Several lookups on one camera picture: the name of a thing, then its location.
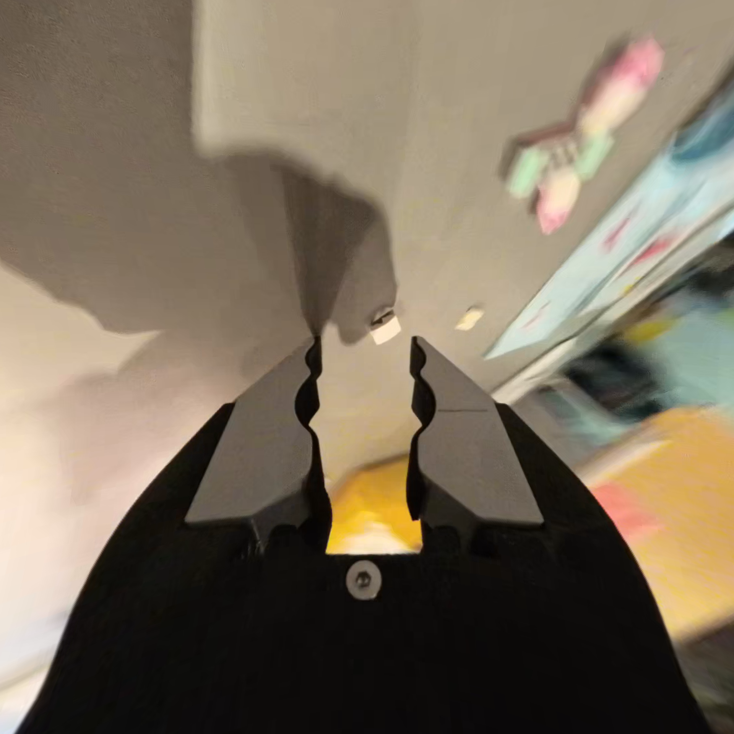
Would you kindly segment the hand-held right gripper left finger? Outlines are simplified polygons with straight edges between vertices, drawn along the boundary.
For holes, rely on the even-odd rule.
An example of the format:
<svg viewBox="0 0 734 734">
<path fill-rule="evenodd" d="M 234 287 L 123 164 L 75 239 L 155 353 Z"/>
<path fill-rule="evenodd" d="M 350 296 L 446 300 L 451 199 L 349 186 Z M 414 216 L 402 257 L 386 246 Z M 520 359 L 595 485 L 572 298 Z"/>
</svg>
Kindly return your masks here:
<svg viewBox="0 0 734 734">
<path fill-rule="evenodd" d="M 255 539 L 281 526 L 328 539 L 333 513 L 318 438 L 320 337 L 239 395 L 186 515 L 190 526 L 243 524 Z"/>
</svg>

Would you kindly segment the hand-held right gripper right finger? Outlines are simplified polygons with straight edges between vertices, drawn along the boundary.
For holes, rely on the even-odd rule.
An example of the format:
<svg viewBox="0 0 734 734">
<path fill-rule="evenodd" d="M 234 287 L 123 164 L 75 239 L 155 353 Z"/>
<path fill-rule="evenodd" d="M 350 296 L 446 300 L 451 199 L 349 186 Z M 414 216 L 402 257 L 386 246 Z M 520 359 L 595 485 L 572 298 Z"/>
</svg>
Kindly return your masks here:
<svg viewBox="0 0 734 734">
<path fill-rule="evenodd" d="M 539 528 L 534 493 L 492 397 L 424 338 L 410 342 L 408 509 L 424 527 Z"/>
</svg>

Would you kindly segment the white smooth tile brick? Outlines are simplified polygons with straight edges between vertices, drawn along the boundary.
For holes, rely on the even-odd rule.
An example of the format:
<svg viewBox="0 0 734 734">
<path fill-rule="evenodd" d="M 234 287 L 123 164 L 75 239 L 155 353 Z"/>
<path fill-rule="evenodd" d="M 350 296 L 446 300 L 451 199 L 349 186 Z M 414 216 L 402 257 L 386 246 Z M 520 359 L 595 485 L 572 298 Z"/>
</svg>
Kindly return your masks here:
<svg viewBox="0 0 734 734">
<path fill-rule="evenodd" d="M 369 327 L 372 340 L 378 346 L 388 343 L 401 332 L 399 317 L 393 308 L 378 310 L 372 316 Z"/>
</svg>

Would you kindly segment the pink sticky note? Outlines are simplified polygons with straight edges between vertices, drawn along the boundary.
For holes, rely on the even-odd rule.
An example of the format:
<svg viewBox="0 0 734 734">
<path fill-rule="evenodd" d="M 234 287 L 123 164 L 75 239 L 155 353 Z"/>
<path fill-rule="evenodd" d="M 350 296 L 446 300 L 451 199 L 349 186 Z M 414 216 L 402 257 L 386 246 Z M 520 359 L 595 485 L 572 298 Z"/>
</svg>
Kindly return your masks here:
<svg viewBox="0 0 734 734">
<path fill-rule="evenodd" d="M 661 530 L 653 513 L 619 483 L 603 482 L 592 487 L 591 492 L 629 546 Z"/>
</svg>

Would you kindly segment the wooden top white stand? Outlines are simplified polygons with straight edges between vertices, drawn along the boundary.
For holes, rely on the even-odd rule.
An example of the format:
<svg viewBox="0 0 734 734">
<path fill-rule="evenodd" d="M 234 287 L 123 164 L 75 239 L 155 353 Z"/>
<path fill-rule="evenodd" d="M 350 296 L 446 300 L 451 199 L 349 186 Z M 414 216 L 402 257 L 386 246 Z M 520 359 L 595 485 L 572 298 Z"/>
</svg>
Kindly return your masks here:
<svg viewBox="0 0 734 734">
<path fill-rule="evenodd" d="M 629 546 L 677 641 L 732 619 L 732 422 L 715 408 L 674 408 L 576 469 L 592 487 L 617 482 L 660 521 Z"/>
</svg>

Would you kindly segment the open pale blue instruction booklet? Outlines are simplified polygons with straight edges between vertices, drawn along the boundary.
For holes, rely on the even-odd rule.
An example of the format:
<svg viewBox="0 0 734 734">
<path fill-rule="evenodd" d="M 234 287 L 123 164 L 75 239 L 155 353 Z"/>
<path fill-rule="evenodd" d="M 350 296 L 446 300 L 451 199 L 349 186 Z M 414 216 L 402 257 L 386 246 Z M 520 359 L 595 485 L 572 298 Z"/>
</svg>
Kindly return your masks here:
<svg viewBox="0 0 734 734">
<path fill-rule="evenodd" d="M 732 75 L 576 247 L 484 353 L 488 361 L 546 341 L 608 307 L 733 198 Z"/>
</svg>

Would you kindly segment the winged grey mint brick assembly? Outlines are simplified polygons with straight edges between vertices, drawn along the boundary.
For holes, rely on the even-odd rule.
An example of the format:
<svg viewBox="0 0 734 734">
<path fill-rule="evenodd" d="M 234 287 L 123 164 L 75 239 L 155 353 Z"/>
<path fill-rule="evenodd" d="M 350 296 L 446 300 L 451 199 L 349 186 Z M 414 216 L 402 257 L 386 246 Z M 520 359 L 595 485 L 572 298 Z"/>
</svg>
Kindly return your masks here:
<svg viewBox="0 0 734 734">
<path fill-rule="evenodd" d="M 509 143 L 501 170 L 505 189 L 514 200 L 528 203 L 541 234 L 565 225 L 582 186 L 610 154 L 619 129 L 655 87 L 664 57 L 651 35 L 622 43 L 591 72 L 563 121 Z"/>
</svg>

